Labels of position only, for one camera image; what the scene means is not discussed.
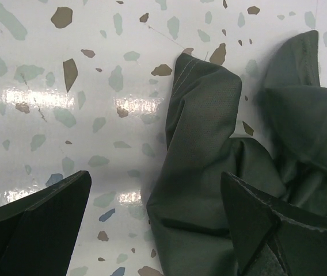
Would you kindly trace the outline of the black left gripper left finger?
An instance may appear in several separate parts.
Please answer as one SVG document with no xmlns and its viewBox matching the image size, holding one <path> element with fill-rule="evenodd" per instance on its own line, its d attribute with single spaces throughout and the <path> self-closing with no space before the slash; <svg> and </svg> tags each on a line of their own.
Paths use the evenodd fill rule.
<svg viewBox="0 0 327 276">
<path fill-rule="evenodd" d="M 0 275 L 66 275 L 92 179 L 75 174 L 0 207 Z"/>
</svg>

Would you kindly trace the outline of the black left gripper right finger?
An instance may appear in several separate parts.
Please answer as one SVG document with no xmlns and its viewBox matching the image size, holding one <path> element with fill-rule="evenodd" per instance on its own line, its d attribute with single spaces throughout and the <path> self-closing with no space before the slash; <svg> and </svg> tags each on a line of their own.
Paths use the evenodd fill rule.
<svg viewBox="0 0 327 276">
<path fill-rule="evenodd" d="M 240 275 L 327 275 L 327 217 L 228 172 L 220 187 Z"/>
</svg>

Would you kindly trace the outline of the grey t shirt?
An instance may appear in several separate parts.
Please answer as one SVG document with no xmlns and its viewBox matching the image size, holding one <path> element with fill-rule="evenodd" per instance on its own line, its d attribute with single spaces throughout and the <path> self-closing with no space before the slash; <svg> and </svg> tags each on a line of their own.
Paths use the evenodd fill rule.
<svg viewBox="0 0 327 276">
<path fill-rule="evenodd" d="M 327 88 L 318 74 L 318 32 L 288 39 L 261 90 L 275 155 L 235 137 L 242 82 L 186 53 L 175 64 L 166 119 L 167 155 L 147 202 L 165 275 L 240 275 L 221 194 L 221 175 L 327 217 Z"/>
</svg>

